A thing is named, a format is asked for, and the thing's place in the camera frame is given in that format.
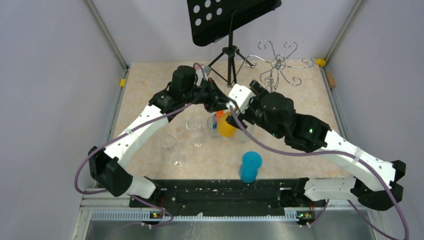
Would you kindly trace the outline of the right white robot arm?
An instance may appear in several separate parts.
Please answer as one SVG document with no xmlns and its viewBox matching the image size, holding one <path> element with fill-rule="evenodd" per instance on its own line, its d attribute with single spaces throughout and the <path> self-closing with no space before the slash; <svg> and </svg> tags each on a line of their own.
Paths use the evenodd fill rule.
<svg viewBox="0 0 424 240">
<path fill-rule="evenodd" d="M 384 161 L 349 142 L 319 118 L 295 111 L 293 101 L 277 92 L 240 89 L 229 94 L 227 121 L 246 132 L 258 126 L 293 149 L 293 157 L 323 156 L 345 170 L 339 178 L 304 177 L 290 189 L 294 202 L 307 206 L 323 200 L 358 201 L 376 211 L 399 208 L 406 173 L 401 160 Z"/>
</svg>

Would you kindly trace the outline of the orange plastic wine glass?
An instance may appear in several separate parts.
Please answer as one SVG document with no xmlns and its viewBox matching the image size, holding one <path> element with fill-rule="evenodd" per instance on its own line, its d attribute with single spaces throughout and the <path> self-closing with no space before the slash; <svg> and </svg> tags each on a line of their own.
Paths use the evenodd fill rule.
<svg viewBox="0 0 424 240">
<path fill-rule="evenodd" d="M 237 129 L 231 124 L 227 123 L 227 117 L 231 116 L 230 112 L 224 113 L 217 122 L 217 131 L 222 137 L 230 138 L 233 137 Z"/>
</svg>

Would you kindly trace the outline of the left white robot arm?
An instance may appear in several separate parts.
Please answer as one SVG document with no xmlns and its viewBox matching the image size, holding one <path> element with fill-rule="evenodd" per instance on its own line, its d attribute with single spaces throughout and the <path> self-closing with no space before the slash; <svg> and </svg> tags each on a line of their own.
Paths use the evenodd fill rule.
<svg viewBox="0 0 424 240">
<path fill-rule="evenodd" d="M 227 97 L 209 73 L 211 67 L 195 63 L 180 65 L 167 86 L 155 93 L 138 117 L 119 136 L 93 146 L 85 159 L 91 177 L 114 197 L 136 195 L 149 207 L 160 202 L 157 185 L 147 177 L 134 177 L 126 167 L 138 149 L 176 115 L 192 105 L 209 112 L 226 109 Z"/>
</svg>

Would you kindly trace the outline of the clear wine glass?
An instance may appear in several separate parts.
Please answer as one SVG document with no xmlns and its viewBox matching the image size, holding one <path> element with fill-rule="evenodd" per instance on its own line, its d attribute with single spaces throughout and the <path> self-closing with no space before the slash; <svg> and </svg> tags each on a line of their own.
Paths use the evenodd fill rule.
<svg viewBox="0 0 424 240">
<path fill-rule="evenodd" d="M 201 121 L 196 118 L 189 119 L 186 122 L 186 128 L 189 131 L 192 145 L 194 147 L 201 147 L 203 143 L 203 128 Z"/>
</svg>

